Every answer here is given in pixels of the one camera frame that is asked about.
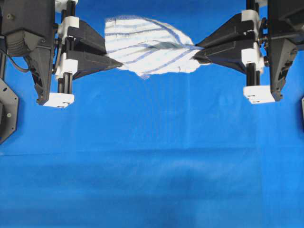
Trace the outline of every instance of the blue fabric background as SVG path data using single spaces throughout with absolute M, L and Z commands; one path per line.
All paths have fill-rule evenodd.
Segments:
M 148 17 L 198 43 L 244 8 L 80 0 L 76 14 L 101 34 L 107 17 Z M 0 147 L 0 227 L 302 228 L 303 57 L 276 104 L 251 105 L 245 76 L 211 65 L 146 81 L 117 69 L 86 76 L 65 110 L 37 106 L 30 74 L 9 63 L 20 107 Z

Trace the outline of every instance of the white plastic bracket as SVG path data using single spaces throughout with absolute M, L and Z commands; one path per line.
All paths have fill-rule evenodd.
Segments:
M 63 22 L 58 26 L 58 36 L 62 39 L 62 44 L 65 44 L 67 35 L 67 30 L 69 27 L 79 28 L 79 18 L 77 17 L 66 17 Z
M 67 9 L 67 1 L 68 0 L 55 0 L 55 10 L 57 13 L 61 13 L 61 11 L 66 10 Z
M 242 50 L 242 62 L 245 66 L 249 63 L 255 63 L 256 71 L 261 72 L 261 74 L 264 73 L 264 57 L 257 43 L 253 44 L 253 48 Z
M 54 108 L 66 108 L 75 100 L 73 94 L 49 93 L 48 101 L 43 105 Z
M 244 96 L 252 104 L 263 104 L 275 102 L 275 99 L 271 95 L 269 85 L 247 86 L 244 87 Z
M 259 28 L 260 28 L 260 16 L 259 14 L 254 11 L 254 10 L 243 10 L 242 11 L 242 21 L 248 21 L 248 20 L 251 20 L 253 21 L 253 24 L 254 24 L 254 32 L 256 34 L 256 37 L 258 37 L 258 31 L 259 31 Z
M 55 73 L 56 79 L 63 78 L 64 73 L 75 74 L 78 71 L 78 61 L 67 59 L 67 54 L 63 53 L 60 57 L 60 62 Z

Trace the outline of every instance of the wrinkled cloth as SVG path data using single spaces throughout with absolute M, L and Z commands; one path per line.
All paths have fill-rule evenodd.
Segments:
M 200 67 L 193 56 L 202 50 L 173 26 L 137 16 L 109 18 L 105 23 L 107 55 L 119 69 L 147 79 L 152 74 L 191 73 Z

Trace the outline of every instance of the blue striped towel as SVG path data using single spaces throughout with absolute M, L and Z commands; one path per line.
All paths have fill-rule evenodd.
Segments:
M 193 56 L 202 50 L 173 26 L 137 16 L 109 18 L 105 23 L 107 55 L 122 70 L 147 79 L 152 74 L 191 73 L 200 67 Z

